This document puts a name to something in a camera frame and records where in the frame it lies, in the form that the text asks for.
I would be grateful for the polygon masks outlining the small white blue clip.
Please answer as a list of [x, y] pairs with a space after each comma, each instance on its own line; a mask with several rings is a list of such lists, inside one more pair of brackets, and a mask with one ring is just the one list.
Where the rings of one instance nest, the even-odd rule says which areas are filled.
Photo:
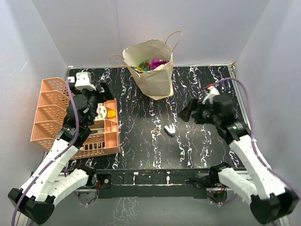
[[174, 124], [169, 124], [169, 125], [166, 125], [164, 126], [164, 130], [168, 133], [168, 135], [170, 136], [174, 136], [176, 131], [175, 131], [175, 126]]

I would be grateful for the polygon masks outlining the brown paper bag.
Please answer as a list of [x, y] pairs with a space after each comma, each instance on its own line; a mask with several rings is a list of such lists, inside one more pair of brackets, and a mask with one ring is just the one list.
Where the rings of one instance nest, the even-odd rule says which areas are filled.
[[[122, 55], [113, 54], [111, 57], [120, 57], [124, 61], [122, 65], [109, 62], [117, 67], [126, 67], [131, 73], [140, 91], [154, 99], [160, 100], [174, 94], [172, 75], [173, 75], [173, 53], [175, 47], [171, 47], [167, 40], [151, 39], [123, 50]], [[155, 70], [137, 73], [131, 66], [138, 66], [143, 61], [152, 62], [153, 59], [168, 61]]]

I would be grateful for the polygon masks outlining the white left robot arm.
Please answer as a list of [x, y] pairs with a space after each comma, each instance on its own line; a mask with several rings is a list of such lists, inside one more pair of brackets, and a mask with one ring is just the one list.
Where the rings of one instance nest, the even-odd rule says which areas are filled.
[[91, 82], [67, 80], [66, 88], [70, 97], [67, 115], [50, 151], [31, 177], [8, 193], [15, 207], [12, 225], [18, 212], [38, 225], [44, 224], [64, 198], [82, 186], [92, 188], [97, 183], [96, 174], [85, 166], [76, 168], [60, 181], [56, 179], [91, 134], [89, 127], [98, 115], [99, 103], [113, 100], [114, 96], [105, 81], [95, 87]]

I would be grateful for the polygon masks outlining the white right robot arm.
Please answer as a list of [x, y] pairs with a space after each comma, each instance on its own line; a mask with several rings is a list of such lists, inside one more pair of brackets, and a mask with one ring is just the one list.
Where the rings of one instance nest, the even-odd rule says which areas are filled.
[[209, 176], [203, 177], [202, 181], [232, 189], [249, 204], [256, 220], [266, 225], [291, 214], [299, 198], [259, 160], [259, 151], [251, 140], [249, 127], [234, 116], [232, 107], [232, 99], [228, 95], [209, 94], [204, 100], [190, 100], [178, 117], [185, 122], [193, 118], [196, 124], [212, 124], [216, 127], [220, 137], [242, 161], [252, 180], [246, 180], [229, 164], [222, 162], [212, 166]]

